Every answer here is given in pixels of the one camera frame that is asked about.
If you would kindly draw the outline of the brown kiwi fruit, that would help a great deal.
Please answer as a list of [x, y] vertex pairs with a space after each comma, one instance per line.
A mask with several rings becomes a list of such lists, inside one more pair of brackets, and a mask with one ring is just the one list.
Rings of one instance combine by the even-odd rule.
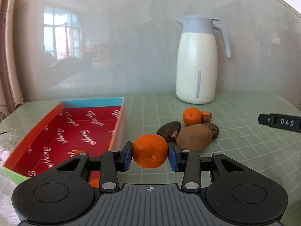
[[196, 152], [201, 152], [208, 148], [212, 140], [212, 131], [204, 124], [184, 127], [176, 137], [176, 143], [181, 149]]

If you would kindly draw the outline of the orange carrot piece front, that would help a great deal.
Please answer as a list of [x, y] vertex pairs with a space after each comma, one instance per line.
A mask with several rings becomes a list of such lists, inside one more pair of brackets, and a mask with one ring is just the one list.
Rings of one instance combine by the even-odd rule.
[[79, 153], [84, 153], [84, 151], [82, 151], [82, 150], [76, 150], [76, 151], [73, 152], [72, 155], [75, 156], [75, 155], [77, 155]]

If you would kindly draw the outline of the orange mandarin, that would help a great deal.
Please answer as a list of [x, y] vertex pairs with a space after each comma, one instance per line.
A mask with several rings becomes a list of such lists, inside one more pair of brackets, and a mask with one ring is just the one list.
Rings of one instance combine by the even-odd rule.
[[201, 112], [196, 107], [186, 108], [183, 112], [182, 119], [186, 126], [200, 124]]
[[157, 168], [168, 156], [168, 144], [160, 135], [143, 134], [133, 142], [132, 155], [142, 168]]
[[90, 179], [89, 183], [93, 188], [98, 188], [100, 186], [99, 178]]

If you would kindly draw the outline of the dark walnut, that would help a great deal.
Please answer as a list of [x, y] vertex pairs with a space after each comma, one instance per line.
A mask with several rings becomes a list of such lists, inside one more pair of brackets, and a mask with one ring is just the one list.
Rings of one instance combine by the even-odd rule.
[[212, 139], [215, 140], [219, 135], [219, 127], [211, 122], [204, 123], [212, 132]]

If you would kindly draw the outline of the orange mandarin front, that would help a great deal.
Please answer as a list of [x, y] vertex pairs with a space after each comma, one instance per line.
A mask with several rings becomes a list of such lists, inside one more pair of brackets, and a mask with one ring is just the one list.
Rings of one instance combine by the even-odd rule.
[[100, 186], [99, 178], [90, 179], [89, 183], [93, 188], [98, 188]]

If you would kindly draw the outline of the colourful open cardboard box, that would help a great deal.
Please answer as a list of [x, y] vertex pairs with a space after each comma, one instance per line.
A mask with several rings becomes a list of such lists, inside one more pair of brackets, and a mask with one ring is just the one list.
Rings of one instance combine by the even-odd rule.
[[68, 99], [58, 103], [22, 137], [4, 164], [16, 184], [73, 157], [121, 150], [126, 125], [125, 99]]

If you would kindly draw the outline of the small brown red-topped fruit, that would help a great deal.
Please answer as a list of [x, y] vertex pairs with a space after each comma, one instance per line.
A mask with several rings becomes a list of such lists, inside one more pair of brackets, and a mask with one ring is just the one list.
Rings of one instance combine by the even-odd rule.
[[210, 111], [201, 111], [201, 123], [210, 123], [212, 119], [212, 113]]

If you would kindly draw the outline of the white grey thermos jug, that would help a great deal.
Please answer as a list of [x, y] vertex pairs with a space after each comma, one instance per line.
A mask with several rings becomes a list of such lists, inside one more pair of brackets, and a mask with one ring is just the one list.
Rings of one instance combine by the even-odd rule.
[[221, 34], [225, 56], [231, 59], [231, 47], [225, 29], [217, 18], [187, 15], [177, 21], [183, 28], [176, 63], [176, 96], [190, 104], [213, 101], [218, 71], [218, 51], [214, 35]]

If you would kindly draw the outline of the thin metal eyeglasses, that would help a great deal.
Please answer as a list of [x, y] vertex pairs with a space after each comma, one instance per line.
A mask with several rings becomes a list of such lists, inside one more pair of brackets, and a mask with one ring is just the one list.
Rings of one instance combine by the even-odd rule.
[[13, 135], [17, 129], [1, 131], [1, 166], [3, 166], [16, 146]]

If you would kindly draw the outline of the beige lace curtain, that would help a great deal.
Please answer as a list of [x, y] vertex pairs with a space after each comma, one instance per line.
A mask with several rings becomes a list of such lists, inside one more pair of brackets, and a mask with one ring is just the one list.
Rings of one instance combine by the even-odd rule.
[[14, 5], [15, 0], [1, 0], [1, 121], [24, 104], [14, 55]]

